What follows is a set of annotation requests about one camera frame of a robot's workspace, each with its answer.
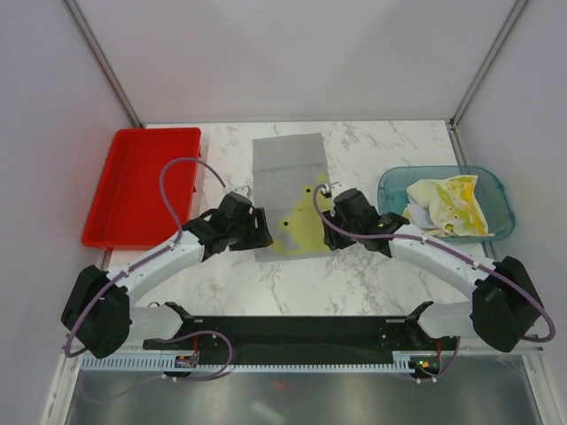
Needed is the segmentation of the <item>grey frog towel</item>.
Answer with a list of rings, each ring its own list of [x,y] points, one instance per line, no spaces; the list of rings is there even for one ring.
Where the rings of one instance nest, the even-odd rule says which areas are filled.
[[[255,253],[258,262],[330,255],[313,193],[329,173],[320,133],[252,141],[252,196],[265,209],[273,243]]]

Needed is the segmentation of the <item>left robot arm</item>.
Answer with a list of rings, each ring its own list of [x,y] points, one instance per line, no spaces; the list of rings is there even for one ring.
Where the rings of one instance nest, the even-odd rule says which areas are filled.
[[[194,328],[176,303],[139,307],[137,302],[184,269],[197,266],[225,251],[249,251],[273,243],[266,213],[234,191],[218,207],[182,225],[164,243],[121,267],[102,270],[88,266],[78,274],[61,315],[70,335],[68,357],[76,356],[73,340],[97,359],[118,351],[125,343],[166,341],[175,349],[189,346]]]

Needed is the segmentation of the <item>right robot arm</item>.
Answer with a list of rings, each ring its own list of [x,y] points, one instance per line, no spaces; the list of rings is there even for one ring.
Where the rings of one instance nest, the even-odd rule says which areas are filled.
[[[313,204],[322,220],[323,242],[331,250],[359,244],[418,267],[463,295],[462,302],[424,302],[414,310],[404,329],[412,347],[425,349],[443,337],[477,337],[499,352],[511,352],[521,341],[543,343],[555,336],[555,325],[521,261],[459,251],[396,213],[379,214],[357,189],[333,191],[320,184]]]

